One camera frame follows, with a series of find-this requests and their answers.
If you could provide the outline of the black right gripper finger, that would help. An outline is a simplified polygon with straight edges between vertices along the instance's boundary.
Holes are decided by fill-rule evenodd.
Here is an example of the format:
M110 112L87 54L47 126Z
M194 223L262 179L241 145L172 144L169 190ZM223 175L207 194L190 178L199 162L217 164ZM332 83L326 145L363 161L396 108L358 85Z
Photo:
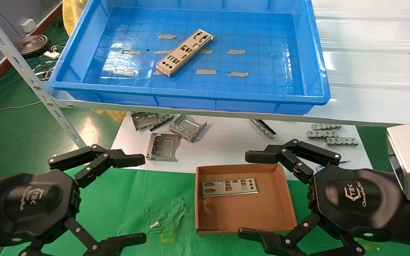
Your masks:
M299 181L309 185L313 181L314 170L303 160L322 166L338 165L341 156L330 150L313 144L293 139L282 145L268 145L262 151L249 150L245 153L245 161L253 164L281 164Z
M298 247L298 243L321 221L319 214L309 214L301 224L297 225L287 235L273 232L239 228L238 237L244 240L259 242L266 254L276 256L305 256L306 253ZM313 253L313 256L362 256L366 250L349 233L339 236L342 247Z

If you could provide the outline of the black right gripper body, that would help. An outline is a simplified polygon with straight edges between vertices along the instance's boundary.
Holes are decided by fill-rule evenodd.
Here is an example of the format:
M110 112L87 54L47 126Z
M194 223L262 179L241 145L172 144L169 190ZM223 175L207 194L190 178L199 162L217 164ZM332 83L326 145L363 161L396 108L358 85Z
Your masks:
M313 176L312 208L331 235L390 235L389 223L405 199L393 173L331 165Z

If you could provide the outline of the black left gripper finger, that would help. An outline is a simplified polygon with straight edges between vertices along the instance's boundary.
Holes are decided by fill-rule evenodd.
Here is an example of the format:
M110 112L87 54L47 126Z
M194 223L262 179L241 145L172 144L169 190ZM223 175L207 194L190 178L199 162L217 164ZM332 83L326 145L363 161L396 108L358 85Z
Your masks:
M122 251L129 246L136 246L146 243L145 233L136 233L109 237L97 242L74 217L70 217L62 224L62 230L69 230L85 247L84 256L120 256ZM29 246L19 253L20 256L48 256L41 250L44 245L52 243L60 235L49 235L47 240L35 239Z
M80 188L86 188L111 167L137 167L145 163L144 154L126 155L122 149L109 150L97 144L49 159L51 170L66 171L84 164L85 167L74 177L75 183Z

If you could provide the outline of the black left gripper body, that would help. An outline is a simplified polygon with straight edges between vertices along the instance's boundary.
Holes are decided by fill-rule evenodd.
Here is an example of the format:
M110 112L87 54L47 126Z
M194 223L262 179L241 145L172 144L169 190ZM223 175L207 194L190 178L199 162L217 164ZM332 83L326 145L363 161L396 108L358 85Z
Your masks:
M0 246L62 236L63 222L76 217L80 203L79 187L60 170L0 177Z

